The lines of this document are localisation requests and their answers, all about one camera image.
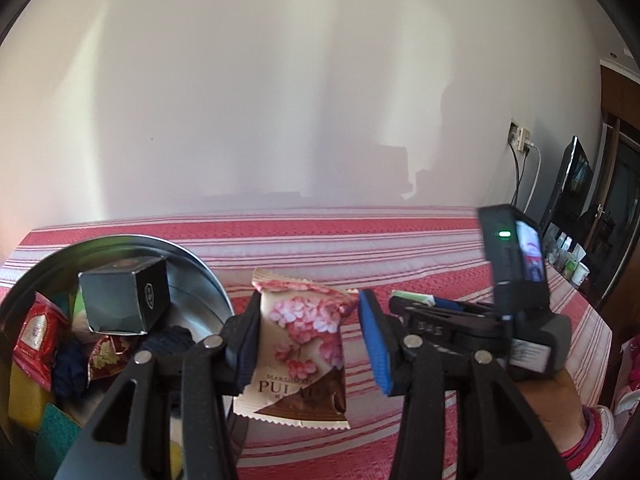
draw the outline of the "mug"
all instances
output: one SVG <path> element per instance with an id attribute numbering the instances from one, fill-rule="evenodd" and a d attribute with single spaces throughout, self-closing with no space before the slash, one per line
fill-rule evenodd
<path id="1" fill-rule="evenodd" d="M 582 282 L 589 274 L 589 267 L 587 267 L 584 263 L 578 263 L 578 266 L 574 270 L 574 275 L 571 278 L 571 281 L 574 282 L 576 286 L 582 285 Z"/>

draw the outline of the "metal screw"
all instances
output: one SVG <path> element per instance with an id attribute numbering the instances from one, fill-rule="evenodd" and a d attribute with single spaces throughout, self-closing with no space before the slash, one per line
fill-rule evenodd
<path id="1" fill-rule="evenodd" d="M 409 334 L 402 339 L 404 346 L 407 348 L 420 348 L 422 346 L 422 338 L 419 335 Z"/>
<path id="2" fill-rule="evenodd" d="M 474 354 L 474 359 L 481 365 L 487 365 L 494 360 L 494 356 L 492 356 L 491 352 L 488 352 L 487 350 L 478 350 Z"/>
<path id="3" fill-rule="evenodd" d="M 220 345 L 222 345 L 222 343 L 225 342 L 224 339 L 222 339 L 222 336 L 219 336 L 218 334 L 214 334 L 214 335 L 209 335 L 206 338 L 204 338 L 204 348 L 218 348 Z"/>
<path id="4" fill-rule="evenodd" d="M 151 361 L 152 357 L 153 354 L 149 350 L 141 350 L 140 352 L 136 352 L 136 354 L 133 356 L 133 360 L 137 365 L 145 365 L 149 361 Z"/>

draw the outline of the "tv screen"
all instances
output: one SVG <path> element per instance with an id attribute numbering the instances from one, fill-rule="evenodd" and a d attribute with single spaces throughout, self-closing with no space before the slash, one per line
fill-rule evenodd
<path id="1" fill-rule="evenodd" d="M 542 248 L 538 232 L 522 220 L 516 220 L 518 244 L 522 251 L 524 278 L 530 282 L 545 281 L 545 264 L 542 259 Z"/>
<path id="2" fill-rule="evenodd" d="M 574 227 L 582 213 L 592 179 L 589 160 L 578 137 L 574 137 L 564 150 L 558 178 L 540 222 L 540 232 L 544 234 L 549 224 L 554 223 L 560 232 L 575 238 Z"/>

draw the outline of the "wall outlet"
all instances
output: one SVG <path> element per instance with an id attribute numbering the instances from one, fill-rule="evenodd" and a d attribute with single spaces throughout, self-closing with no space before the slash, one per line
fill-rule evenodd
<path id="1" fill-rule="evenodd" d="M 518 125 L 516 123 L 511 123 L 509 126 L 509 136 L 507 137 L 507 144 L 513 146 L 513 149 L 516 149 L 518 145 Z"/>
<path id="2" fill-rule="evenodd" d="M 531 132 L 524 127 L 519 127 L 516 130 L 516 151 L 520 153 L 524 153 L 525 141 L 529 140 L 531 137 Z"/>

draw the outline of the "red patterned wrapper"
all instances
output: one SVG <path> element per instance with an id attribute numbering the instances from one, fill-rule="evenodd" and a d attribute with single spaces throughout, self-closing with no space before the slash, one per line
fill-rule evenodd
<path id="1" fill-rule="evenodd" d="M 135 336 L 103 335 L 94 344 L 87 362 L 88 382 L 119 374 L 136 347 Z"/>
<path id="2" fill-rule="evenodd" d="M 261 269 L 252 281 L 262 294 L 258 361 L 234 411 L 291 426 L 347 429 L 339 327 L 356 297 Z"/>
<path id="3" fill-rule="evenodd" d="M 14 362 L 33 381 L 51 391 L 51 369 L 60 332 L 68 320 L 62 311 L 39 292 L 22 324 L 14 347 Z"/>

